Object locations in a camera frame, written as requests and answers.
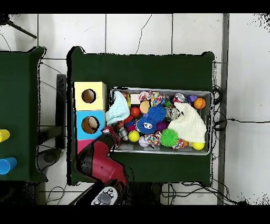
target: dark green tablecloth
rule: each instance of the dark green tablecloth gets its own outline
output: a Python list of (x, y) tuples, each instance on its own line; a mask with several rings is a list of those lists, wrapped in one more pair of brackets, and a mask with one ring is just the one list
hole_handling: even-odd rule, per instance
[[(115, 55), (85, 54), (73, 47), (67, 55), (68, 131), (72, 132), (71, 163), (69, 156), (68, 180), (89, 182), (74, 167), (74, 121), (71, 106), (71, 82), (102, 81), (111, 87), (139, 87), (212, 91), (214, 55)], [(210, 185), (210, 154), (164, 155), (114, 153), (112, 158), (134, 172), (136, 182), (201, 181)]]
[(17, 166), (0, 180), (43, 182), (35, 166), (38, 123), (38, 61), (44, 48), (0, 52), (0, 129), (11, 136), (0, 143), (0, 158), (15, 157)]

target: blue cube box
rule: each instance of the blue cube box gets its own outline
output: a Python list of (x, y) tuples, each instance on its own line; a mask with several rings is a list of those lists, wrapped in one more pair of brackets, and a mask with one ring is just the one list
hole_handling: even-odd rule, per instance
[[(97, 131), (93, 134), (88, 134), (82, 129), (82, 121), (86, 117), (94, 117), (99, 123)], [(76, 111), (76, 127), (77, 140), (95, 139), (99, 137), (102, 134), (101, 129), (105, 127), (105, 110)]]

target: blue ball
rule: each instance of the blue ball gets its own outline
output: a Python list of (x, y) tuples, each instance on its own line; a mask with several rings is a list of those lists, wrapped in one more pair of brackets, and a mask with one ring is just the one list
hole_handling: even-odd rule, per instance
[(162, 105), (157, 105), (155, 107), (150, 107), (148, 109), (147, 115), (149, 118), (153, 119), (156, 123), (164, 120), (166, 116), (166, 110)]
[(138, 129), (143, 134), (153, 134), (157, 129), (157, 123), (149, 117), (141, 117), (138, 121)]

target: pink cube box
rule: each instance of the pink cube box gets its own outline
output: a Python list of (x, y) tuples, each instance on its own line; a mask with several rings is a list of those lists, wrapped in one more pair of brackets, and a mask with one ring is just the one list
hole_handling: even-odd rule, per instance
[(77, 153), (79, 154), (88, 144), (90, 144), (94, 139), (88, 140), (78, 140)]

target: red ball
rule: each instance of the red ball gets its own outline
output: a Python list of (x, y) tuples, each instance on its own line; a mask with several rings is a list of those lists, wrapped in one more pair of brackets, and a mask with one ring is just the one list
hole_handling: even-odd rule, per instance
[(130, 109), (130, 114), (133, 116), (133, 117), (138, 117), (140, 115), (141, 111), (138, 107), (132, 107)]

